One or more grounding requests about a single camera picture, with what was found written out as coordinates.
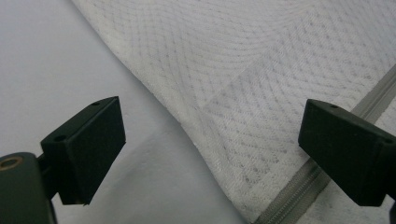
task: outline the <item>clamp jaw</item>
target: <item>clamp jaw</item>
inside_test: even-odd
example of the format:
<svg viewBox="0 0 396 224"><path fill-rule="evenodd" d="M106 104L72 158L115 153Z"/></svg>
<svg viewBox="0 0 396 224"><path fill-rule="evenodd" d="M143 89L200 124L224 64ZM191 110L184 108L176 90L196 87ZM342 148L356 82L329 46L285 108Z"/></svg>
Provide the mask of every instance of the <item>clamp jaw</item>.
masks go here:
<svg viewBox="0 0 396 224"><path fill-rule="evenodd" d="M0 158L1 223L56 223L51 198L89 204L125 144L119 97L88 105L41 141Z"/></svg>
<svg viewBox="0 0 396 224"><path fill-rule="evenodd" d="M395 136L337 105L308 100L299 144L356 204L396 199Z"/></svg>

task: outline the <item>white fabric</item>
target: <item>white fabric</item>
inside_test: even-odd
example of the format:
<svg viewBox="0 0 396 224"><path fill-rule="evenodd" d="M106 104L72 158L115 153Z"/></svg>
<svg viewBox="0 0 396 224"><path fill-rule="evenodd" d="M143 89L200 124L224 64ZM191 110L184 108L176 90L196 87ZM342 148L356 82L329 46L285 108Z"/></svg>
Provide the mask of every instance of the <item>white fabric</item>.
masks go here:
<svg viewBox="0 0 396 224"><path fill-rule="evenodd" d="M379 128L396 135L396 99L392 101L377 123ZM323 190L315 203L300 218L299 224L314 223L389 223L389 210L394 200L386 197L381 207L360 207L334 183Z"/></svg>
<svg viewBox="0 0 396 224"><path fill-rule="evenodd" d="M256 220L307 160L307 98L353 108L396 63L392 0L74 0Z"/></svg>

